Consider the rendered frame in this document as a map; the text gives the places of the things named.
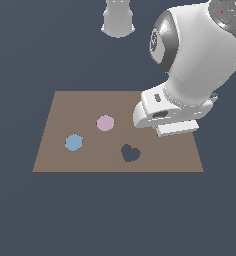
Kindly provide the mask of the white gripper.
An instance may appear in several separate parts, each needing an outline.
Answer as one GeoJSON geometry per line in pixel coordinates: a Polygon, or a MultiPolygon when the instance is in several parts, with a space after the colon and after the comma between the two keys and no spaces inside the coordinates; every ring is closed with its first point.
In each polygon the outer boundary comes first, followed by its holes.
{"type": "Polygon", "coordinates": [[[195,119],[204,117],[213,107],[213,99],[209,97],[201,106],[189,106],[172,100],[165,84],[145,90],[141,93],[141,101],[133,112],[133,123],[136,128],[156,127],[158,137],[177,133],[194,132],[199,128],[195,119]]]}

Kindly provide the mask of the pink round peg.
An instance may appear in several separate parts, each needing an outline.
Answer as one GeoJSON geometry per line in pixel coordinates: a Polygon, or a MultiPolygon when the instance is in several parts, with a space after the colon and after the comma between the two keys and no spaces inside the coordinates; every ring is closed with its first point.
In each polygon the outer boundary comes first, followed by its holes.
{"type": "Polygon", "coordinates": [[[97,128],[101,131],[110,131],[114,125],[114,118],[109,115],[102,115],[96,121],[97,128]]]}

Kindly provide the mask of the blue hexagonal peg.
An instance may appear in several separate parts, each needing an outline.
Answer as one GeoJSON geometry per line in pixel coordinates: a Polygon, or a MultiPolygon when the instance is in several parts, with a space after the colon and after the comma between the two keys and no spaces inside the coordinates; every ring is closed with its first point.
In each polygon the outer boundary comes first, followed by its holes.
{"type": "Polygon", "coordinates": [[[65,148],[74,152],[83,145],[83,137],[78,134],[72,134],[66,138],[65,148]]]}

